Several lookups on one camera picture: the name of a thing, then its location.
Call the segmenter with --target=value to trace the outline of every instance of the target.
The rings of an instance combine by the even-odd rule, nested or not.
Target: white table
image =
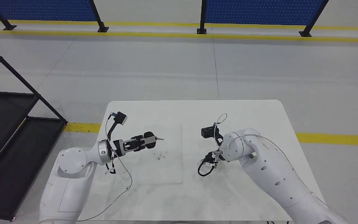
[[[148,157],[148,149],[127,153],[122,161],[131,172],[134,184],[97,220],[290,220],[284,210],[252,182],[238,161],[219,164],[204,178],[197,174],[199,160],[216,149],[212,138],[201,136],[201,128],[211,126],[222,113],[228,113],[227,120],[219,126],[222,135],[244,128],[259,130],[285,152],[301,179],[323,200],[286,112],[277,100],[113,101],[107,107],[97,140],[105,139],[105,122],[111,111],[121,111],[128,116],[124,126],[117,126],[112,139],[127,140],[143,134],[151,124],[157,127],[173,125],[176,133],[181,128],[182,135],[175,141],[182,139],[177,150],[182,150],[179,154],[182,156],[177,158],[182,161],[182,170],[173,172],[171,178],[162,176],[164,183],[138,184],[151,180],[143,180],[143,177],[152,175],[154,182],[160,178],[157,172],[150,174],[150,171],[162,169],[165,173],[166,168],[161,167],[165,160],[154,167],[151,166],[154,164],[152,158],[149,158],[151,165],[146,164],[149,173],[143,175],[145,169],[138,161]],[[153,133],[159,137],[165,135],[165,132]],[[105,166],[97,167],[89,199],[79,219],[98,214],[129,185],[128,174],[118,161],[115,166],[116,175],[104,175]]]

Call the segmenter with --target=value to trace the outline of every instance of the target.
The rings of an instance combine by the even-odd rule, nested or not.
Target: black cable
[[[211,167],[211,170],[210,170],[209,172],[207,172],[206,174],[201,174],[201,173],[200,173],[200,168],[202,167],[202,165],[203,165],[204,163],[206,163],[205,159],[202,160],[202,162],[201,162],[199,168],[197,169],[197,173],[198,173],[200,176],[208,176],[209,174],[211,174],[212,170],[215,168],[215,166],[212,166],[212,167]]]
[[[112,135],[112,132],[113,130],[115,129],[115,127],[117,126],[117,122],[114,122],[111,129],[108,131],[108,134],[107,134],[107,138],[108,140],[110,141],[111,140],[111,135]],[[113,171],[110,171],[110,174],[116,174],[116,169],[113,169]]]

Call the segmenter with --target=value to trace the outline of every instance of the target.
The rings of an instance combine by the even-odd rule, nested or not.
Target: white cable
[[[106,126],[105,126],[105,132],[106,132],[106,138],[107,138],[107,141],[109,141],[108,139],[108,135],[107,135],[107,123],[108,123],[108,120],[110,119],[110,117],[107,119],[106,121]],[[121,162],[122,166],[124,167],[124,169],[127,171],[127,173],[129,174],[130,176],[130,185],[129,187],[126,188],[126,190],[124,192],[122,192],[120,195],[118,195],[118,197],[109,205],[107,206],[107,208],[105,208],[101,213],[91,217],[91,218],[86,218],[85,220],[77,220],[77,222],[84,222],[84,221],[88,221],[88,220],[91,220],[93,218],[96,218],[98,216],[100,216],[101,214],[103,214],[109,207],[111,207],[116,201],[117,199],[122,196],[124,193],[126,193],[127,191],[129,191],[129,189],[131,188],[132,184],[133,184],[133,178],[132,178],[132,175],[130,174],[130,172],[128,171],[128,169],[125,167],[125,165],[122,163],[121,159],[119,158],[119,156],[117,155],[116,151],[112,148],[112,152],[117,156],[118,160]]]
[[[224,115],[226,115],[226,117],[224,118],[224,120],[223,120],[222,122],[224,122],[224,121],[226,120],[226,118],[228,117],[228,114],[227,114],[227,113],[224,113],[224,114],[220,115],[220,117],[219,117],[218,120],[216,121],[215,127],[214,127],[214,141],[215,141],[215,144],[216,144],[219,148],[220,148],[220,146],[219,146],[219,144],[216,142],[215,131],[216,131],[216,126],[217,126],[218,124],[221,124],[221,123],[222,123],[222,122],[219,122],[219,120],[220,120],[220,118],[221,118],[222,116],[224,116]]]

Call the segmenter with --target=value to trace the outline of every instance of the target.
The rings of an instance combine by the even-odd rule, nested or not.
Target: black shelf
[[[32,92],[0,92],[0,219],[13,222],[68,122],[2,56],[0,63]],[[58,118],[30,117],[39,100]]]
[[[60,119],[28,117],[7,144],[0,157],[1,219],[13,219],[64,125]]]
[[[0,135],[0,155],[4,145],[10,140],[37,101],[34,94],[0,92],[0,130],[4,130]]]

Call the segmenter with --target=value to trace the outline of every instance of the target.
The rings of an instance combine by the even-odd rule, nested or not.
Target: black post base
[[[99,28],[97,32],[107,32],[108,29],[109,29],[109,27],[108,27],[108,26],[105,26],[104,29]]]
[[[3,30],[13,30],[13,29],[15,29],[15,27],[16,27],[16,25],[11,25],[9,28],[5,28]]]
[[[196,29],[196,34],[206,34],[206,29]]]
[[[308,33],[305,33],[304,31],[298,31],[300,33],[300,35],[304,38],[311,38],[311,34]]]

